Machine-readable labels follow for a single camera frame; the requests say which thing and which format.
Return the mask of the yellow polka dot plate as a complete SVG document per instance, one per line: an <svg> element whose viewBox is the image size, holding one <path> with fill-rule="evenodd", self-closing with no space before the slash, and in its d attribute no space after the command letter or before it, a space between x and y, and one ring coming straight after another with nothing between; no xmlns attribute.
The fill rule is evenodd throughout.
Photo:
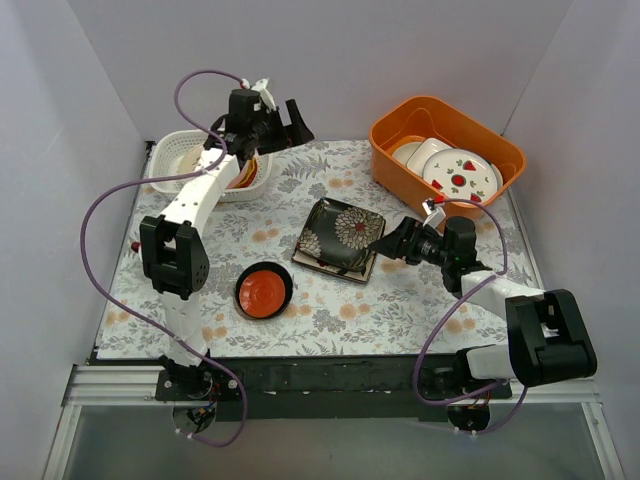
<svg viewBox="0 0 640 480"><path fill-rule="evenodd" d="M247 161L240 174L228 185L228 189L242 189L250 186L257 174L258 162L257 156Z"/></svg>

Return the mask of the dark square patterned plate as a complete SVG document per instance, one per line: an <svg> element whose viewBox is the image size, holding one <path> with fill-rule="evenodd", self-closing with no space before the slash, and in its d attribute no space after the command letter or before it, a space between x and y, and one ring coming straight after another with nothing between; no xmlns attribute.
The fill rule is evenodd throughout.
<svg viewBox="0 0 640 480"><path fill-rule="evenodd" d="M383 236L386 221L375 212L322 197L312 207L296 247L321 262L359 270L369 245Z"/></svg>

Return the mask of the cream square flower plate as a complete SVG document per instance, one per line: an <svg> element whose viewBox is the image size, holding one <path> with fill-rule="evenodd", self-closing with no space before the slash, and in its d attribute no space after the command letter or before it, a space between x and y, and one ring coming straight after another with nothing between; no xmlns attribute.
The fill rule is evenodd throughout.
<svg viewBox="0 0 640 480"><path fill-rule="evenodd" d="M366 257L364 266L359 270L347 270L333 265L325 264L318 259L302 253L298 247L294 249L291 260L304 268L332 277L344 279L358 284L367 284L374 268L376 253L370 252Z"/></svg>

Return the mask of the pink and cream plate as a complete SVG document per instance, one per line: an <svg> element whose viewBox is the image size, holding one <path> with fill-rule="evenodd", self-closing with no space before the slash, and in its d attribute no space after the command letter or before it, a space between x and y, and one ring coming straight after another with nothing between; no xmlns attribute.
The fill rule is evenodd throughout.
<svg viewBox="0 0 640 480"><path fill-rule="evenodd" d="M202 151L203 148L201 146L196 146L191 148L186 154L181 156L177 163L176 174L184 175L201 169L200 158Z"/></svg>

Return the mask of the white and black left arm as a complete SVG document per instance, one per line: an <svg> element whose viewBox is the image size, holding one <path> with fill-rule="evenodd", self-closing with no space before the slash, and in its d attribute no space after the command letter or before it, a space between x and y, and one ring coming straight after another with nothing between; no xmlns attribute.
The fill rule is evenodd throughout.
<svg viewBox="0 0 640 480"><path fill-rule="evenodd" d="M227 113L183 156L178 171L182 188L160 214L146 216L140 224L143 273L159 293L166 327L174 335L161 363L168 381L193 400L205 398L213 386L203 365L208 347L199 292L210 264L201 235L218 201L245 180L260 156L314 140L296 101L285 105L288 124L262 83L233 90Z"/></svg>

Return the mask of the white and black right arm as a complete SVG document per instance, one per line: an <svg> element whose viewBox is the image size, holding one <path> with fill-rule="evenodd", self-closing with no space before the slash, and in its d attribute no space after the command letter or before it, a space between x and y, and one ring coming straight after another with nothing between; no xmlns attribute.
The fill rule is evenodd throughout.
<svg viewBox="0 0 640 480"><path fill-rule="evenodd" d="M536 387L596 373L596 353L575 296L564 289L520 285L490 270L477 258L472 220L451 217L443 232L437 232L406 217L370 247L410 265L427 262L439 267L450 294L505 321L505 344L457 352L452 383L460 395L475 397L489 381L516 379L525 387Z"/></svg>

